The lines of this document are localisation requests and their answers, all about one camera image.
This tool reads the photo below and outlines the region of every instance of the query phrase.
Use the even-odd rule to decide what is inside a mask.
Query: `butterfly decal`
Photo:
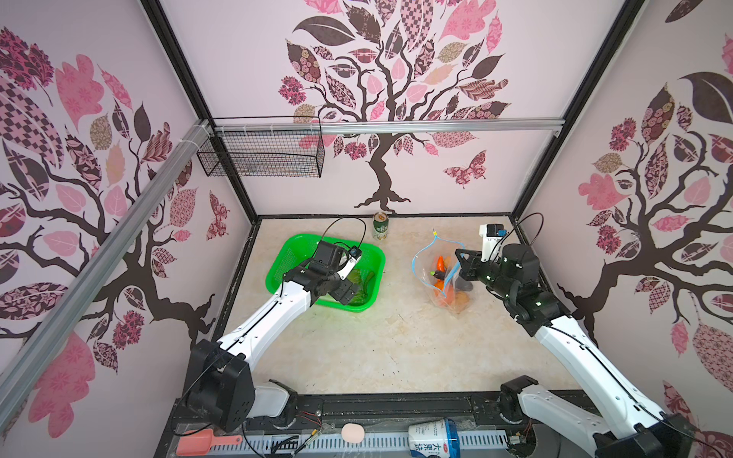
[[[458,183],[459,185],[461,185],[461,187],[465,189],[465,185],[471,182],[472,176],[474,177],[474,179],[483,178],[484,180],[486,180],[486,177],[484,176],[484,174],[486,173],[486,167],[482,165],[484,162],[486,162],[485,149],[471,160],[471,163],[468,164],[468,167],[449,167],[443,171],[446,172],[449,177],[455,178],[456,183]]]
[[[218,197],[214,196],[214,193],[209,191],[209,202],[211,203],[211,210],[214,211],[214,221],[209,225],[209,229],[206,231],[206,240],[211,240],[217,235],[223,237],[226,235],[226,223],[224,220],[231,210],[227,210],[224,204],[219,203]]]

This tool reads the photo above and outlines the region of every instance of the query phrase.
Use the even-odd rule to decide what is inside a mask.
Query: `green can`
[[[387,229],[389,229],[389,218],[384,212],[376,212],[373,218],[374,222],[374,238],[376,240],[384,240],[387,238]]]

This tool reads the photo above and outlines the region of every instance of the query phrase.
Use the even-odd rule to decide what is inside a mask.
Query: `black wire basket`
[[[294,119],[295,124],[242,126],[215,132],[198,151],[206,175],[320,178],[325,157],[320,120],[292,116],[265,118]]]

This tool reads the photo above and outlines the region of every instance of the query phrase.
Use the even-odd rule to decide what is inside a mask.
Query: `clear plastic bag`
[[[460,263],[455,251],[465,246],[461,242],[444,240],[433,234],[435,237],[432,242],[413,258],[413,273],[425,285],[424,291],[432,303],[459,314],[471,302],[468,291],[473,289],[471,283],[458,276]]]

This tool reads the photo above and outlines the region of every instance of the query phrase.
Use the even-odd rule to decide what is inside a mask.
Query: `wallpaper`
[[[548,219],[536,247],[573,317],[726,457],[733,40],[716,18],[732,13],[710,0],[650,5],[530,208]]]
[[[68,4],[62,17],[80,26],[92,20],[79,15],[90,6]],[[139,6],[108,6],[99,14],[107,21],[114,14],[107,27],[124,26],[127,37],[97,40],[100,31],[86,23],[58,40],[53,30],[69,26],[56,22],[59,12],[37,15],[31,25],[24,18],[32,5],[3,11],[3,368],[195,120]],[[2,432],[3,453],[151,454],[180,395],[189,350],[216,321],[247,231],[226,180],[206,178],[196,158],[189,161]],[[141,428],[140,440],[124,440]],[[84,440],[90,435],[105,440]],[[110,443],[119,447],[107,450]]]
[[[200,12],[176,1],[166,10],[216,116],[371,122],[561,117],[619,4],[566,5],[583,18],[581,41],[558,32],[566,18],[548,36],[542,34],[547,21],[535,27],[537,12],[551,10],[546,4],[528,12],[501,0],[299,0],[287,7],[273,1],[249,4],[246,14],[236,2],[216,1]],[[225,33],[199,20],[199,14],[240,12],[243,24]],[[586,30],[591,23],[597,27]],[[543,81],[537,47],[548,44],[541,40],[575,51]],[[216,57],[222,50],[224,60]],[[552,90],[541,90],[545,85]],[[549,135],[327,135],[320,180],[246,177],[244,183],[263,214],[508,211]],[[316,141],[304,136],[299,146]],[[334,188],[337,199],[327,196]],[[319,199],[294,199],[296,190]]]

